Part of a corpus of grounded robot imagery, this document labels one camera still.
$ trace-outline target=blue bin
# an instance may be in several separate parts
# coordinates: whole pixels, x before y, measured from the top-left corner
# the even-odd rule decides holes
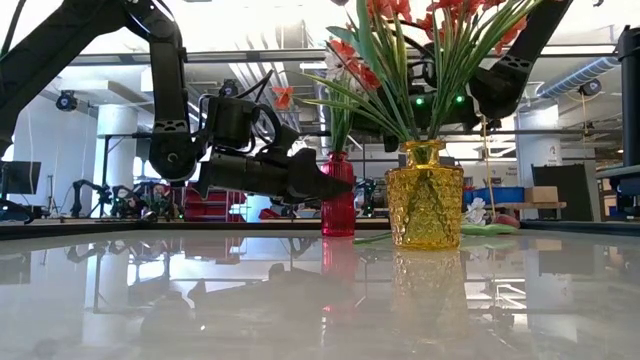
[[[462,202],[464,204],[471,204],[473,202],[473,190],[465,190],[462,193]]]
[[[491,204],[491,195],[489,188],[482,188],[473,191],[473,198],[481,198],[485,203]],[[494,187],[493,200],[496,204],[500,203],[519,203],[524,202],[523,187]]]

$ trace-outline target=textured glass vase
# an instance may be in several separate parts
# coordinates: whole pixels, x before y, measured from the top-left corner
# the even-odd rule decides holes
[[[322,165],[322,172],[353,185],[353,165],[347,162],[347,153],[329,153],[329,161]],[[353,191],[322,202],[322,235],[353,236],[356,227],[356,211]]]
[[[421,250],[460,244],[463,171],[440,165],[441,141],[408,142],[407,167],[387,172],[393,242]]]

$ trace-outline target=bouquet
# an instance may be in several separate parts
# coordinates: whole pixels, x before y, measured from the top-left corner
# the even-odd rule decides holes
[[[404,26],[418,27],[434,45],[430,55],[437,94],[426,121],[427,139],[434,139],[451,116],[456,97],[467,93],[480,62],[492,49],[501,52],[513,41],[526,27],[526,15],[542,1],[557,0],[440,0],[427,7],[423,19],[413,22],[408,0],[358,0],[357,24],[349,17],[346,27],[327,28],[339,39],[327,44],[335,55],[332,61],[339,61],[342,71],[351,77],[336,81],[330,76],[305,75],[333,93],[327,100],[305,101],[329,106],[342,116],[358,114],[401,142],[420,141],[421,130],[427,129],[420,129],[412,109],[413,70],[406,46],[420,45],[403,32]],[[331,74],[336,64],[327,65]]]

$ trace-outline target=computer monitor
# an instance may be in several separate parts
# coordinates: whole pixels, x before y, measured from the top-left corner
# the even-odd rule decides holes
[[[2,197],[5,198],[6,194],[35,194],[38,191],[41,164],[28,161],[0,161]]]

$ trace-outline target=glossy table surface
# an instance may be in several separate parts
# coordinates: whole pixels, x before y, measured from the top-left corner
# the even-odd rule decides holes
[[[376,235],[361,232],[358,238]],[[0,243],[0,359],[638,359],[640,238],[317,232]]]

